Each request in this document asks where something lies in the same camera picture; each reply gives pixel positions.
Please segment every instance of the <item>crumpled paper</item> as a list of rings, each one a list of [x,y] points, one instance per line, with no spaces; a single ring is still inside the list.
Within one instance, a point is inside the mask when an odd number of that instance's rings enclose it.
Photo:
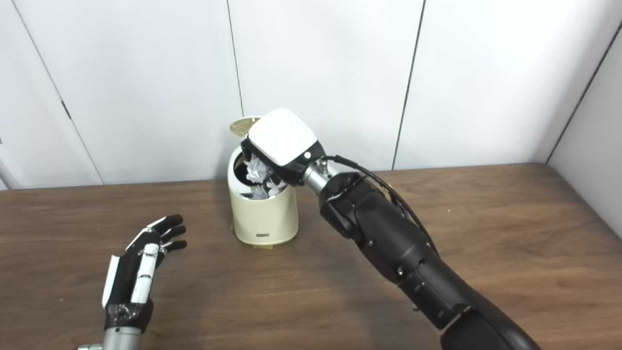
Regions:
[[[251,187],[251,199],[268,199],[281,193],[287,184],[279,179],[265,163],[254,154],[250,161],[244,161],[248,174],[246,179],[259,184]]]
[[[244,164],[246,164],[248,169],[248,175],[246,175],[246,178],[252,182],[262,184],[264,180],[272,174],[272,169],[270,169],[254,154],[251,156],[251,160],[244,161]]]

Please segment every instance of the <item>open lid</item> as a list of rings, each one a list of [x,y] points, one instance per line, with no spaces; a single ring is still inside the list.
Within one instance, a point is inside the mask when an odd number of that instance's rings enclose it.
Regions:
[[[244,137],[260,118],[260,116],[245,116],[244,118],[238,119],[231,123],[229,131],[237,137]]]

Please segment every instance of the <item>wooden table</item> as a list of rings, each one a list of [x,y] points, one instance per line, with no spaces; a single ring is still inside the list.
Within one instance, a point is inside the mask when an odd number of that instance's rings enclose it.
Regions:
[[[543,349],[622,349],[622,242],[541,164],[391,171],[441,256]],[[102,340],[112,253],[182,214],[141,349],[439,349],[439,332],[297,189],[300,230],[274,250],[230,231],[224,181],[0,192],[0,349]]]

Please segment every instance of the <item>robotic hand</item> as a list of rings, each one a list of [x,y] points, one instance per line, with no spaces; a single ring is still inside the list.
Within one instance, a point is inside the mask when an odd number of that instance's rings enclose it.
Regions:
[[[186,232],[181,215],[165,216],[142,229],[125,248],[112,256],[101,305],[106,312],[103,344],[82,345],[78,350],[137,350],[154,303],[149,298],[156,268],[166,255],[188,244],[169,242]]]
[[[352,161],[327,156],[313,131],[291,111],[281,108],[259,119],[241,145],[247,158],[255,154],[286,183],[306,185],[318,195],[320,215],[352,239],[436,328],[445,330],[444,350],[540,350],[441,260],[421,221],[390,185]],[[337,173],[328,161],[357,172]]]

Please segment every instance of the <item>white wall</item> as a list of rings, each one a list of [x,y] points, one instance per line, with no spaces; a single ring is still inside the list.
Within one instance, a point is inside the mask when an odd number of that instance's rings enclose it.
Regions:
[[[421,5],[230,0],[244,113],[289,108],[329,154],[390,169]]]
[[[0,2],[0,140],[10,188],[101,184],[10,1]]]
[[[622,237],[622,35],[611,46],[549,164]]]
[[[16,3],[60,96],[5,3],[9,187],[101,183],[61,97],[104,183],[224,177],[241,104],[371,169],[544,162],[622,21],[617,0],[427,1],[395,154],[423,0]]]
[[[242,116],[226,0],[16,0],[106,184],[225,173]]]
[[[427,1],[395,167],[545,162],[620,21],[617,0]]]

